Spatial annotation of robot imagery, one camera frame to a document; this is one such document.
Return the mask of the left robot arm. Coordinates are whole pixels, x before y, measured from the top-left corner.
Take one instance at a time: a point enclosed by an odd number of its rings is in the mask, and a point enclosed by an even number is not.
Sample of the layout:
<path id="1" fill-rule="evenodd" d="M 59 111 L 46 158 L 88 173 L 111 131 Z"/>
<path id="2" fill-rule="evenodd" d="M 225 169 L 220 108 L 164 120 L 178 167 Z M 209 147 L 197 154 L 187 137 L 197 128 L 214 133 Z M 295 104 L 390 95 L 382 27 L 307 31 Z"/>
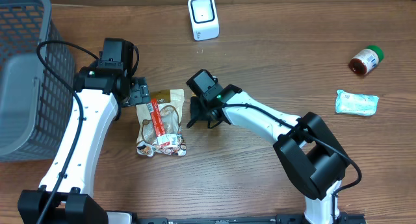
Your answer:
<path id="1" fill-rule="evenodd" d="M 94 199 L 98 158 L 121 109 L 150 101 L 144 77 L 119 69 L 83 67 L 73 81 L 71 116 L 55 159 L 37 190 L 23 190 L 24 223 L 136 223 L 127 211 L 106 211 Z"/>

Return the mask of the beige dried food bag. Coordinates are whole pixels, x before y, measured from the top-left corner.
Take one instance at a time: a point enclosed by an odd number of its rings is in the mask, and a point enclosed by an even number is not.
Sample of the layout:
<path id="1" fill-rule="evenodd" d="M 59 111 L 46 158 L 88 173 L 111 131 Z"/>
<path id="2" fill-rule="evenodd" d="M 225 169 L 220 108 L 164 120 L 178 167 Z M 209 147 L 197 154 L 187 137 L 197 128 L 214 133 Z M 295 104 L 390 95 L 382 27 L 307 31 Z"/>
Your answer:
<path id="1" fill-rule="evenodd" d="M 175 156 L 186 155 L 185 139 L 182 135 L 181 120 L 185 93 L 183 89 L 161 90 L 150 94 L 156 99 L 166 135 L 170 145 L 160 148 L 157 143 L 153 122 L 147 104 L 137 105 L 136 114 L 139 122 L 136 151 L 140 155 L 153 156 L 155 153 Z"/>

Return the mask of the green white round container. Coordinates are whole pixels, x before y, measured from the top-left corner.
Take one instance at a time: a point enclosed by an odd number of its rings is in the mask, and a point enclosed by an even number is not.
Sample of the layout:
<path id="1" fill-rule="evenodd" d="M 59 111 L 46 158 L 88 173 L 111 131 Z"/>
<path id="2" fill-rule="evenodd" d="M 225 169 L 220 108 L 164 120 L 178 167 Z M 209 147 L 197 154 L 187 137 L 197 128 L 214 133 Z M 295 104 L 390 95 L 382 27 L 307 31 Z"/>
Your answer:
<path id="1" fill-rule="evenodd" d="M 348 64 L 356 75 L 367 75 L 384 59 L 384 52 L 377 45 L 368 45 L 355 55 Z"/>

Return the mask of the red snack stick pack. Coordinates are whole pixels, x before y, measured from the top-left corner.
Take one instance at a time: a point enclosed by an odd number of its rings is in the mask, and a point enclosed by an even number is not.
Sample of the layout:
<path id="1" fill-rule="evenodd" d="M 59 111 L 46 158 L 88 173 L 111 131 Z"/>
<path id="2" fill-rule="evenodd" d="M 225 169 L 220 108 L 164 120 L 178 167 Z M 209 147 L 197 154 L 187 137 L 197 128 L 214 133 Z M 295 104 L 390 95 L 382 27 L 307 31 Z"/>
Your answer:
<path id="1" fill-rule="evenodd" d="M 153 128 L 155 130 L 156 139 L 160 148 L 167 147 L 170 145 L 170 141 L 166 135 L 163 121 L 159 111 L 159 106 L 156 99 L 152 99 L 147 105 L 151 120 L 153 122 Z"/>

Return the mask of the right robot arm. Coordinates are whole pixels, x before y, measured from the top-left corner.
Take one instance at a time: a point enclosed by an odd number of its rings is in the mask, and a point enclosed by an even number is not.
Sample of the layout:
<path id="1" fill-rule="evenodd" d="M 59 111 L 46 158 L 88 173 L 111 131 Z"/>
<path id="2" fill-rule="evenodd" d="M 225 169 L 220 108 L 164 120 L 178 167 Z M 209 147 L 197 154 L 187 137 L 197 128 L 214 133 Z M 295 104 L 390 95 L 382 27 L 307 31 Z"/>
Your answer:
<path id="1" fill-rule="evenodd" d="M 230 84 L 191 84 L 191 120 L 208 122 L 208 128 L 227 123 L 243 127 L 272 144 L 294 187 L 305 196 L 306 223 L 340 223 L 338 194 L 350 188 L 342 184 L 353 161 L 323 119 L 309 112 L 303 117 L 285 114 L 253 99 Z"/>

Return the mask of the teal wet wipes packet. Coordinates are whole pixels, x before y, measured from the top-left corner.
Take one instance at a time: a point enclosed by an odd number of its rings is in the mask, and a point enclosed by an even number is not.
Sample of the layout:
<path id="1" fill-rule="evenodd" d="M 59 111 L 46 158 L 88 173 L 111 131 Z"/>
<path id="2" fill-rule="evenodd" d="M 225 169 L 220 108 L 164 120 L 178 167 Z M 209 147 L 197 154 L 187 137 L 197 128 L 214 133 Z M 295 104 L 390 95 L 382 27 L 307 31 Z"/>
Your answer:
<path id="1" fill-rule="evenodd" d="M 335 112 L 337 114 L 353 114 L 359 116 L 373 116 L 376 113 L 379 97 L 348 93 L 337 90 Z"/>

